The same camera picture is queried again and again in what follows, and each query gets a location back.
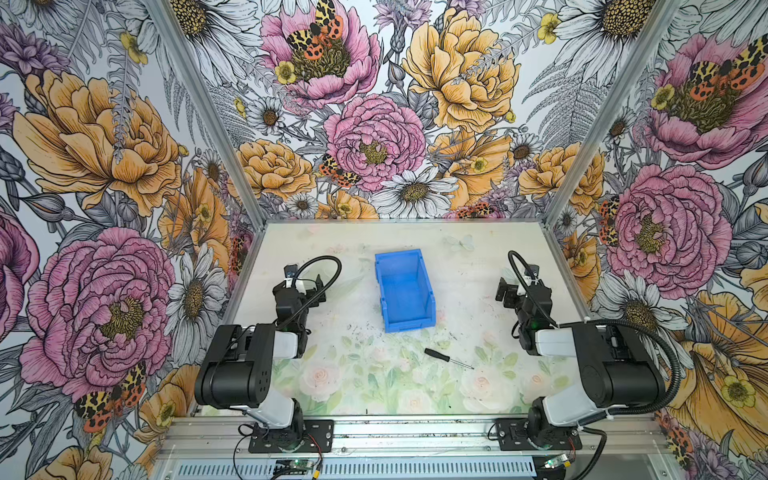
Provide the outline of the black handled screwdriver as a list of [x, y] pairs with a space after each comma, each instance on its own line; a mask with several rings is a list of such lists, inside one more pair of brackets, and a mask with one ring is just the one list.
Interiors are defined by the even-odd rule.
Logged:
[[424, 349], [424, 354], [427, 355], [428, 357], [431, 357], [431, 358], [434, 358], [436, 360], [440, 360], [440, 361], [443, 361], [443, 362], [446, 362], [446, 363], [451, 363], [451, 364], [457, 365], [457, 366], [459, 366], [461, 368], [464, 368], [464, 369], [468, 369], [468, 370], [473, 370], [474, 369], [474, 367], [472, 365], [469, 365], [469, 364], [467, 364], [465, 362], [462, 362], [460, 360], [454, 359], [454, 358], [450, 357], [449, 355], [446, 355], [444, 353], [438, 352], [438, 351], [436, 351], [434, 349], [431, 349], [431, 348], [425, 348]]

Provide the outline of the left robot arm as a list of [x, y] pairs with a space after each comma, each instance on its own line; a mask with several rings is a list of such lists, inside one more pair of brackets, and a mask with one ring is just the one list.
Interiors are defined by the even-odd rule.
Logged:
[[308, 310], [325, 301], [324, 283], [285, 279], [273, 289], [272, 323], [217, 328], [194, 384], [198, 405], [237, 411], [254, 421], [251, 446], [258, 452], [315, 448], [298, 400], [271, 386], [273, 364], [304, 356], [310, 330]]

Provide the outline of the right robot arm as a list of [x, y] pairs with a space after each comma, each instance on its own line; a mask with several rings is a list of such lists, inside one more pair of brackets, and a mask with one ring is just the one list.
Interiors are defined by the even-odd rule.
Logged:
[[618, 321], [575, 322], [558, 327], [552, 290], [543, 282], [515, 285], [500, 279], [495, 299], [517, 315], [513, 337], [534, 357], [576, 361], [577, 377], [566, 389], [531, 402], [524, 418], [501, 418], [492, 432], [503, 451], [579, 449], [579, 431], [611, 415], [661, 408], [667, 386], [650, 359], [639, 328]]

